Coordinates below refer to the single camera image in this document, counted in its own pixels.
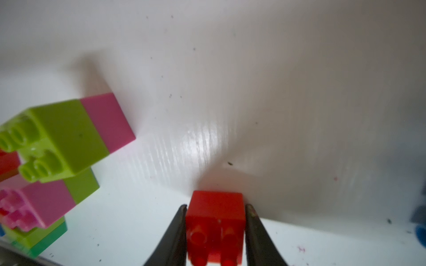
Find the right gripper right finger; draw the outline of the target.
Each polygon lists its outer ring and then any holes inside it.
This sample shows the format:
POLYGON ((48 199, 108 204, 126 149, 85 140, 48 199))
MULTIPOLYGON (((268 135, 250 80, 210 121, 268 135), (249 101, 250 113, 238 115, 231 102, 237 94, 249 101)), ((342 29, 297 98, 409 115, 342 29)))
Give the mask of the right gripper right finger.
POLYGON ((288 266, 280 255, 253 205, 245 206, 245 244, 248 266, 288 266))

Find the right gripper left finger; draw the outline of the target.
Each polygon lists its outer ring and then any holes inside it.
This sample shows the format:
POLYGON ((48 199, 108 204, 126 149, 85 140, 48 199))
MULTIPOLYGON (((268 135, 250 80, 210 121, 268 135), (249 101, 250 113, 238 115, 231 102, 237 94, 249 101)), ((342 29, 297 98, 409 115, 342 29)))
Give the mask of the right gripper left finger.
POLYGON ((144 266, 185 266, 187 258, 186 222, 187 205, 178 208, 162 239, 144 266))

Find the dark green lego brick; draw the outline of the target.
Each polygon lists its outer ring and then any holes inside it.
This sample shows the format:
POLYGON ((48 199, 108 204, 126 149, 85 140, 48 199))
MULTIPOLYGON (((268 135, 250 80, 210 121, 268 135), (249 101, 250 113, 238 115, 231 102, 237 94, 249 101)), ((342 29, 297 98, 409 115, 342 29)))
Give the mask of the dark green lego brick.
POLYGON ((37 243, 32 248, 25 248, 19 242, 11 242, 11 245, 23 252, 25 255, 28 255, 31 258, 37 258, 42 252, 44 252, 51 244, 63 236, 67 231, 67 224, 57 227, 52 233, 43 238, 39 243, 37 243))

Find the pink lego brick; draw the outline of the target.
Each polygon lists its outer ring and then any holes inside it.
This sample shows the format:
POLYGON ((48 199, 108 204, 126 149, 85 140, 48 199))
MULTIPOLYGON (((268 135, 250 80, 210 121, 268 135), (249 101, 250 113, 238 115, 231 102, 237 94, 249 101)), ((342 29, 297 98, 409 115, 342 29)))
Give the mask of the pink lego brick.
POLYGON ((30 183, 17 175, 1 182, 2 223, 10 229, 46 229, 75 206, 62 180, 30 183))
POLYGON ((111 154, 136 139, 113 93, 82 98, 80 102, 111 154))

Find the light blue long lego brick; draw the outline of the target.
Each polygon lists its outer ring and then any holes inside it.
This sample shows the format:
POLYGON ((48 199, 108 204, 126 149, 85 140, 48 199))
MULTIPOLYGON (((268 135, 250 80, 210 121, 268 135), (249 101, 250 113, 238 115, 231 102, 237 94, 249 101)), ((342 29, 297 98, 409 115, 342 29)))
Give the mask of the light blue long lego brick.
POLYGON ((415 235, 420 245, 426 248, 426 225, 416 225, 415 235))

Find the small red lego brick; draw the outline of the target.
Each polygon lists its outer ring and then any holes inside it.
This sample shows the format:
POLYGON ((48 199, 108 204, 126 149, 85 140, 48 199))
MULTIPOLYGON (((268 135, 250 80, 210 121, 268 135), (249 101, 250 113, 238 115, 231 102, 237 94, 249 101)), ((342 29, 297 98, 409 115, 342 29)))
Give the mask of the small red lego brick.
POLYGON ((17 152, 6 153, 1 150, 1 157, 0 157, 1 182, 15 175, 18 175, 19 173, 18 168, 20 165, 21 165, 21 161, 17 152))

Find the lime green lego brick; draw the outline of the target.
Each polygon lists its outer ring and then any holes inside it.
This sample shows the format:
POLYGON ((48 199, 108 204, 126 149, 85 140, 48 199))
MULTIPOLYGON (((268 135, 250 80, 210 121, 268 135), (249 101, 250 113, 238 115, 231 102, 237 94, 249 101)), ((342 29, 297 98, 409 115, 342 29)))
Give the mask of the lime green lego brick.
POLYGON ((17 227, 10 229, 4 224, 1 224, 1 227, 4 230, 8 240, 11 242, 19 242, 25 248, 32 248, 61 225, 65 225, 64 217, 54 222, 54 224, 48 228, 33 228, 28 232, 21 231, 17 227))

